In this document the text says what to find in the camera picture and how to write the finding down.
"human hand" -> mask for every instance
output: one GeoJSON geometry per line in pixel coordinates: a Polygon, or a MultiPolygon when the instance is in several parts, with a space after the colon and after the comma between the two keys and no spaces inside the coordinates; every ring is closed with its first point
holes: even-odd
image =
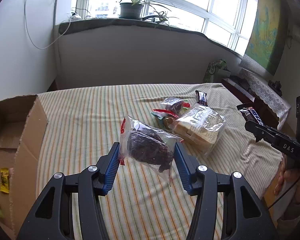
{"type": "MultiPolygon", "coordinates": [[[[284,181],[295,182],[300,177],[300,169],[292,169],[286,171],[285,157],[281,162],[277,185],[274,189],[274,195],[278,195],[282,189],[284,181]]],[[[300,180],[297,182],[297,189],[294,195],[296,204],[300,203],[300,180]]]]}

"window sill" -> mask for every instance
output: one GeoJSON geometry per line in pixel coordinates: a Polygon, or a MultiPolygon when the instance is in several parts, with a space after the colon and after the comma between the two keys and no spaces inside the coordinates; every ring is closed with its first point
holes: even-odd
{"type": "Polygon", "coordinates": [[[145,22],[145,21],[140,21],[140,20],[130,20],[130,19],[120,19],[120,18],[97,18],[97,19],[87,19],[87,20],[79,20],[79,21],[73,21],[71,22],[70,26],[68,22],[61,23],[59,25],[59,34],[61,35],[66,31],[66,29],[69,26],[69,29],[66,31],[64,35],[72,34],[72,33],[79,33],[82,31],[86,30],[92,30],[96,28],[101,28],[101,27],[106,27],[106,26],[111,26],[111,25],[117,25],[117,26],[139,26],[139,27],[147,27],[147,28],[156,28],[156,29],[161,29],[161,30],[166,30],[166,31],[173,31],[173,32],[180,32],[180,33],[192,33],[196,34],[199,36],[202,36],[206,38],[209,42],[212,42],[213,44],[216,44],[220,47],[222,47],[225,50],[228,50],[229,52],[233,53],[239,58],[242,58],[242,55],[237,53],[236,51],[216,42],[213,40],[210,40],[206,35],[200,32],[194,32],[194,31],[188,31],[185,29],[181,28],[176,28],[172,26],[167,26],[167,25],[157,25],[152,22],[145,22]]]}

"plant pot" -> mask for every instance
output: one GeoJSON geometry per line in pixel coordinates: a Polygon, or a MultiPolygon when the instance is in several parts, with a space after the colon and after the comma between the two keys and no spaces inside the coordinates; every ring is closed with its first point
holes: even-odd
{"type": "Polygon", "coordinates": [[[120,3],[121,12],[119,18],[134,19],[134,20],[140,19],[143,4],[142,3],[138,3],[135,5],[132,4],[133,3],[131,2],[120,3]]]}

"electrical cable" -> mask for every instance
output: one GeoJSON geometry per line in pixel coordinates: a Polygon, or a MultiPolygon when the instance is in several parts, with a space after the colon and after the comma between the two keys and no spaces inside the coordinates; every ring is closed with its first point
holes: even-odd
{"type": "Polygon", "coordinates": [[[75,10],[73,10],[73,8],[77,9],[77,10],[85,10],[85,11],[87,11],[91,15],[91,13],[87,9],[81,9],[81,8],[77,8],[77,7],[72,7],[71,11],[75,11],[75,10]]]}
{"type": "Polygon", "coordinates": [[[71,19],[70,19],[70,17],[68,17],[68,18],[69,18],[69,25],[68,25],[68,28],[65,30],[64,33],[62,33],[58,38],[56,38],[56,39],[55,39],[52,43],[50,43],[48,46],[46,46],[46,47],[44,47],[44,48],[39,48],[38,46],[36,46],[36,45],[33,43],[32,39],[31,39],[31,37],[30,37],[29,31],[28,31],[27,16],[26,16],[26,2],[27,2],[27,0],[25,0],[24,15],[25,15],[25,25],[26,25],[26,31],[27,31],[28,37],[29,37],[29,39],[30,39],[32,45],[35,46],[37,49],[47,49],[47,48],[49,48],[52,44],[54,44],[54,43],[55,43],[55,42],[56,42],[63,34],[65,34],[65,33],[67,32],[67,30],[69,29],[70,24],[71,24],[71,19]]]}
{"type": "Polygon", "coordinates": [[[292,45],[292,36],[289,35],[289,36],[287,37],[286,43],[287,43],[288,49],[291,49],[291,45],[292,45]]]}
{"type": "Polygon", "coordinates": [[[288,191],[290,190],[290,189],[292,189],[293,188],[293,186],[294,185],[296,185],[296,183],[298,182],[300,180],[300,176],[299,176],[299,178],[297,178],[297,180],[276,200],[276,201],[274,201],[269,207],[268,207],[268,210],[270,209],[270,208],[272,208],[273,206],[274,206],[274,204],[276,204],[286,193],[288,193],[288,191]]]}

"yellow snack packet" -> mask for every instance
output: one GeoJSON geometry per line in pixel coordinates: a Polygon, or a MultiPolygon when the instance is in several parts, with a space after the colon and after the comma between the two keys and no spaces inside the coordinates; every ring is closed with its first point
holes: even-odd
{"type": "Polygon", "coordinates": [[[0,191],[4,193],[9,193],[9,169],[0,169],[0,191]]]}

